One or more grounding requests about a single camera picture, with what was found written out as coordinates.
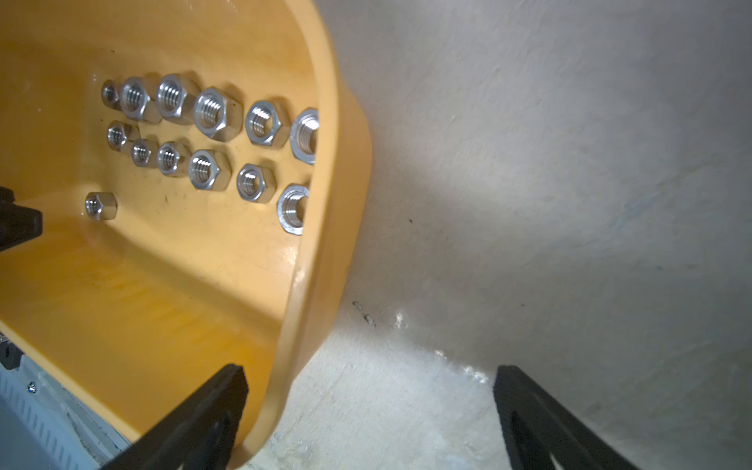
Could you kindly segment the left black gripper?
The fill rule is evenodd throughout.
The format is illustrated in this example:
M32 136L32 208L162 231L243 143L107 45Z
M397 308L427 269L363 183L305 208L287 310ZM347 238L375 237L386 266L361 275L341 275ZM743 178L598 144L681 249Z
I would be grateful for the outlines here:
M42 234L41 211L17 205L11 189L1 188L0 207L1 252L29 242Z

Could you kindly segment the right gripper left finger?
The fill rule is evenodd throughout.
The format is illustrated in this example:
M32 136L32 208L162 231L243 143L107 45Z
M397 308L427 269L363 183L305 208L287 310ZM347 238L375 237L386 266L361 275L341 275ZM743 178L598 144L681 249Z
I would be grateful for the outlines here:
M244 368L227 364L104 467L227 468L248 393Z

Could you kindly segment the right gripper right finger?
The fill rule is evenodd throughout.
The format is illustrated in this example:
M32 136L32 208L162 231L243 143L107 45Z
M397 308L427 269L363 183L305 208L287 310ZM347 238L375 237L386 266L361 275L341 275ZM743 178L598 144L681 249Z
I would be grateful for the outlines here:
M493 397L513 469L635 467L517 366L497 369Z

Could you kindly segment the steel nut pair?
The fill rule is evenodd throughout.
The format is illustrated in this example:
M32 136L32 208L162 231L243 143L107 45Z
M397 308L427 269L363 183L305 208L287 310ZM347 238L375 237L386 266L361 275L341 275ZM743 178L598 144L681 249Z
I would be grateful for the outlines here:
M107 144L113 151L130 155L134 143L140 138L136 125L124 121L112 121L106 133Z

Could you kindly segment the steel cap nut row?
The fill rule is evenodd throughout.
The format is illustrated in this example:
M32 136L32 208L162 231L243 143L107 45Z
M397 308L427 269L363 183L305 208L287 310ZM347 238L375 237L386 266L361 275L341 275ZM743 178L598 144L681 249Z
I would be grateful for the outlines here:
M188 176L197 190L224 191L232 179L227 154L212 149L197 150L190 158Z
M194 123L203 135L224 143L235 138L244 123L242 106L215 87L198 95L193 115Z
M158 166L160 144L153 139L136 139L131 147L131 160L139 168L156 168Z
M177 125L193 125L194 106L201 93L194 80L183 74L163 76L157 92L158 111L163 119Z
M158 150L158 169L167 177L184 177L188 174L190 157L190 149L184 142L165 142Z

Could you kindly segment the small steel nut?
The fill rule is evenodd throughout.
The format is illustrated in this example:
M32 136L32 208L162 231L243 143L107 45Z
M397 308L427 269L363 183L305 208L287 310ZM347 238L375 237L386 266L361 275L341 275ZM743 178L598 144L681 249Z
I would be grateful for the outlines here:
M101 88L101 99L106 107L121 111L121 84L115 80L105 80Z

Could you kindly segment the yellow plastic storage box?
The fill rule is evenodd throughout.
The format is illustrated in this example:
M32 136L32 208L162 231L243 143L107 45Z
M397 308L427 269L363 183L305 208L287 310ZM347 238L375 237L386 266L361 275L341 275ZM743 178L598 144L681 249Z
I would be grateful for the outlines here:
M143 137L227 154L224 191L139 168L106 139L123 113L105 80L183 74L244 109L279 98L319 113L313 166L244 133L135 123ZM41 211L42 234L1 255L1 330L125 438L136 441L223 366L249 393L229 466L274 432L291 385L332 329L370 178L372 144L311 1L5 1L1 184ZM273 171L266 204L242 200L246 164ZM309 188L301 236L277 217ZM93 221L90 192L117 216Z

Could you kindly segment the steel nut floor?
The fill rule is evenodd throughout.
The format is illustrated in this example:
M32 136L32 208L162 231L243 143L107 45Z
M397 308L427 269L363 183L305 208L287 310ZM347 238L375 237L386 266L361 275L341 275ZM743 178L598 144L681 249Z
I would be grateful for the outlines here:
M285 102L274 98L252 103L246 115L245 127L253 145L282 148L289 138L291 127Z
M273 171L267 166L245 164L236 178L240 198L249 203L266 204L276 190Z

